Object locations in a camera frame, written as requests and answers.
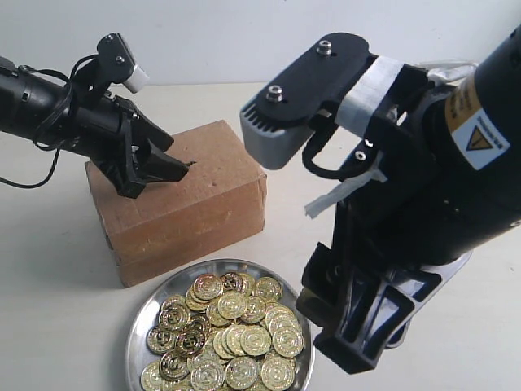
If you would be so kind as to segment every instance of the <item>white table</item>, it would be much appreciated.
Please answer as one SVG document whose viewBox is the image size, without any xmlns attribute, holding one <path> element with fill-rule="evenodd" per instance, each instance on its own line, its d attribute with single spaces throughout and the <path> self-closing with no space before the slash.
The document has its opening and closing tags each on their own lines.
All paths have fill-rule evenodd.
<svg viewBox="0 0 521 391">
<path fill-rule="evenodd" d="M 239 132 L 238 111 L 260 87 L 149 87 L 132 99 L 173 134 L 222 118 Z M 336 141 L 322 156 L 324 165 L 334 167 L 356 139 L 341 134 Z M 38 181 L 52 158 L 8 134 L 0 134 L 0 153 L 0 175 L 20 182 Z M 0 187 L 2 390 L 124 390 L 125 340 L 134 315 L 171 274 L 121 287 L 84 161 L 64 153 L 55 177 L 38 190 Z M 333 210 L 312 221 L 303 206 L 335 184 L 309 174 L 300 158 L 268 174 L 265 231 L 205 259 L 258 262 L 300 289 L 316 242 L 329 244 L 333 227 Z M 519 243 L 517 230 L 476 250 L 414 318 L 405 343 L 383 354 L 376 371 L 348 376 L 317 353 L 309 389 L 519 389 Z"/>
</svg>

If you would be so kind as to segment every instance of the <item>metal plate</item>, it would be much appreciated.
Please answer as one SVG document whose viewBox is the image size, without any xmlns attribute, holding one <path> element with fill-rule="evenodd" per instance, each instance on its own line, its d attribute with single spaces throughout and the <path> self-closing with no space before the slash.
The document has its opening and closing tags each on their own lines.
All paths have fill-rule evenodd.
<svg viewBox="0 0 521 391">
<path fill-rule="evenodd" d="M 184 295 L 194 280 L 201 274 L 214 273 L 216 275 L 223 275 L 228 271 L 249 273 L 255 279 L 259 279 L 260 277 L 273 277 L 281 283 L 283 294 L 280 302 L 295 312 L 302 327 L 302 335 L 304 336 L 304 350 L 296 358 L 297 370 L 295 383 L 293 383 L 289 390 L 306 390 L 313 369 L 315 352 L 311 340 L 309 322 L 295 308 L 297 297 L 295 291 L 284 279 L 261 265 L 241 261 L 239 259 L 217 259 L 201 262 L 178 271 L 162 283 L 139 310 L 138 316 L 134 320 L 134 324 L 130 330 L 125 355 L 127 384 L 131 391 L 142 391 L 139 377 L 143 368 L 150 362 L 160 358 L 160 356 L 154 355 L 148 350 L 147 333 L 156 324 L 161 303 L 166 300 L 167 297 L 174 294 Z"/>
</svg>

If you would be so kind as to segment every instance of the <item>plate rim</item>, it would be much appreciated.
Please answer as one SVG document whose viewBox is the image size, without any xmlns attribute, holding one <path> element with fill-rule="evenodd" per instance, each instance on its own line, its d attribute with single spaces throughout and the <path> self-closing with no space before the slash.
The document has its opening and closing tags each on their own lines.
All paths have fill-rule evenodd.
<svg viewBox="0 0 521 391">
<path fill-rule="evenodd" d="M 260 266 L 261 268 L 264 268 L 265 270 L 267 270 L 270 274 L 272 274 L 275 277 L 277 277 L 278 279 L 282 280 L 284 282 L 284 284 L 287 286 L 287 288 L 289 289 L 289 291 L 293 294 L 293 296 L 295 296 L 295 297 L 299 296 L 299 295 L 297 295 L 296 290 L 283 277 L 281 277 L 274 271 L 269 270 L 265 266 L 258 264 L 258 263 L 251 262 L 251 261 L 245 261 L 243 259 L 238 259 L 238 258 L 217 258 L 217 259 L 208 259 L 207 261 L 201 261 L 201 262 L 196 262 L 193 264 L 179 266 L 178 268 L 173 270 L 172 275 L 170 275 L 165 281 L 160 283 L 156 289 L 154 289 L 154 291 L 149 295 L 147 300 L 141 305 L 141 307 L 139 307 L 139 310 L 138 310 L 136 316 L 134 317 L 134 321 L 132 322 L 132 327 L 129 330 L 129 334 L 127 335 L 126 342 L 125 342 L 125 380 L 126 380 L 128 390 L 132 391 L 132 388 L 131 388 L 131 376 L 132 375 L 129 373 L 129 364 L 128 364 L 129 355 L 130 355 L 130 352 L 129 352 L 130 338 L 133 335 L 134 329 L 137 326 L 139 314 L 141 314 L 142 311 L 144 310 L 144 308 L 149 305 L 149 303 L 152 301 L 152 298 L 162 289 L 162 287 L 164 285 L 166 285 L 170 281 L 170 279 L 175 277 L 177 274 L 181 273 L 182 271 L 184 271 L 186 269 L 194 267 L 194 266 L 202 266 L 207 263 L 214 263 L 214 262 L 243 263 L 243 264 L 246 264 L 249 266 L 254 266 L 254 267 Z M 306 389 L 308 388 L 308 385 L 309 385 L 309 381 L 311 380 L 311 375 L 313 373 L 313 368 L 314 368 L 314 363 L 315 363 L 315 346 L 313 345 L 313 334 L 311 332 L 311 329 L 312 329 L 311 322 L 305 316 L 302 315 L 302 317 L 304 318 L 305 322 L 308 324 L 309 335 L 311 337 L 310 338 L 311 339 L 311 354 L 310 354 L 310 358 L 309 358 L 308 373 L 306 374 L 306 378 L 305 378 L 303 387 L 300 389 L 300 391 L 306 391 Z"/>
</svg>

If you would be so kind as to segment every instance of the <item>pile of gold coins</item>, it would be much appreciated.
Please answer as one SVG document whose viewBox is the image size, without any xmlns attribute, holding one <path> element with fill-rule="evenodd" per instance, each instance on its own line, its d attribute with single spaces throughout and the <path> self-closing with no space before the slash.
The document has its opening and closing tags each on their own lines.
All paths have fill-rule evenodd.
<svg viewBox="0 0 521 391">
<path fill-rule="evenodd" d="M 200 275 L 161 305 L 147 336 L 161 359 L 141 375 L 145 391 L 283 391 L 296 376 L 304 338 L 278 303 L 282 286 L 246 273 Z"/>
</svg>

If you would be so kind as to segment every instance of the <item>silver plate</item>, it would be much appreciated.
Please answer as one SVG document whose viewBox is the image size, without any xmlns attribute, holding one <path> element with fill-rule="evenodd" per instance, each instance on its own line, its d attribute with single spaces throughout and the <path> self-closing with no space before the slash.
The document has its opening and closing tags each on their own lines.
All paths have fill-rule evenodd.
<svg viewBox="0 0 521 391">
<path fill-rule="evenodd" d="M 166 300 L 167 297 L 174 294 L 184 295 L 194 280 L 203 273 L 223 275 L 228 271 L 249 273 L 255 279 L 265 276 L 273 277 L 282 284 L 283 295 L 280 302 L 295 312 L 302 327 L 302 335 L 304 336 L 304 350 L 296 358 L 297 371 L 295 383 L 293 383 L 289 390 L 306 390 L 313 370 L 315 352 L 311 341 L 309 322 L 295 308 L 295 291 L 284 279 L 261 265 L 241 261 L 239 259 L 216 259 L 201 262 L 178 271 L 175 275 L 162 283 L 139 310 L 138 316 L 134 320 L 134 324 L 130 330 L 125 355 L 127 385 L 131 391 L 142 391 L 139 377 L 141 376 L 143 368 L 150 362 L 160 358 L 160 356 L 154 355 L 148 350 L 147 333 L 156 325 L 157 314 L 160 312 L 161 303 Z"/>
</svg>

